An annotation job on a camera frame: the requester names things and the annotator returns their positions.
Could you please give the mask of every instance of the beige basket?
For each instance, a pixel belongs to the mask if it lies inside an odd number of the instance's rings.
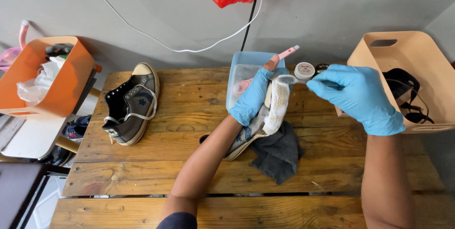
[[[372,46],[373,42],[388,41],[396,42]],[[428,105],[428,116],[435,124],[428,121],[416,124],[405,119],[404,133],[433,133],[455,127],[455,70],[428,34],[419,31],[367,33],[350,56],[348,65],[367,66],[380,72],[401,68],[419,81],[419,95]],[[380,74],[380,77],[390,103],[400,111],[384,76]],[[422,107],[426,114],[420,98],[416,97],[412,105]]]

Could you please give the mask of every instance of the pink object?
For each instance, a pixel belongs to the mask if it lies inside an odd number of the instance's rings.
[[[7,71],[9,66],[13,64],[16,57],[22,51],[20,47],[17,48],[10,48],[3,51],[0,54],[0,69],[3,71]]]
[[[278,57],[281,59],[289,56],[290,54],[296,52],[300,47],[298,45],[293,46],[292,48],[289,48],[287,51],[282,52],[281,54],[278,55]]]
[[[247,90],[247,88],[250,86],[252,80],[253,80],[253,78],[246,80],[246,81],[240,81],[239,83],[234,85],[234,89],[233,89],[234,93],[242,94],[243,92],[245,92],[245,90]]]
[[[27,35],[27,30],[29,27],[29,22],[27,20],[22,20],[22,25],[20,26],[20,32],[19,32],[19,44],[21,50],[23,50],[26,47],[26,35]]]

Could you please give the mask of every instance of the forearm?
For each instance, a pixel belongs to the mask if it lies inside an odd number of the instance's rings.
[[[242,125],[237,120],[230,114],[226,116],[185,162],[170,194],[199,198],[241,129]]]
[[[368,135],[362,208],[369,229],[414,227],[414,207],[400,137]]]

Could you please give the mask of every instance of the plastic container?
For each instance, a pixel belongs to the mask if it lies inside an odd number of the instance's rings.
[[[258,70],[267,63],[276,53],[239,51],[234,54],[229,72],[229,81],[227,83],[226,109],[234,107],[234,104],[240,98],[241,94],[233,91],[234,85],[240,81],[251,79],[256,75]],[[278,62],[277,67],[286,67],[284,59]]]
[[[20,47],[9,48],[3,51],[0,54],[0,69],[7,71],[21,51],[22,49]]]
[[[307,62],[298,63],[294,69],[294,75],[300,80],[309,81],[315,73],[314,66]]]
[[[435,124],[416,124],[405,118],[404,133],[433,133],[455,127],[455,70],[428,34],[419,31],[367,33],[350,56],[348,65],[368,66],[381,72],[401,68],[419,81],[419,95],[428,105],[428,116]],[[382,74],[380,78],[390,103],[401,112]],[[422,107],[426,114],[419,97],[412,105]]]
[[[25,101],[17,95],[16,83],[36,78],[41,64],[47,62],[46,47],[57,43],[71,43],[74,48],[43,100],[35,106],[26,107]],[[94,59],[76,37],[32,40],[0,79],[0,93],[3,95],[0,113],[23,119],[67,117],[74,110],[94,66]]]

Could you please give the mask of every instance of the translucent blue plastic tub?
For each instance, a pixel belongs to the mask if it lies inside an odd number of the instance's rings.
[[[239,51],[234,54],[231,63],[231,71],[229,72],[229,82],[227,84],[226,93],[226,109],[231,109],[240,94],[234,93],[233,87],[239,81],[251,79],[256,75],[259,68],[264,66],[273,55],[276,53],[255,52],[255,51]],[[285,67],[284,59],[280,60],[277,67]]]

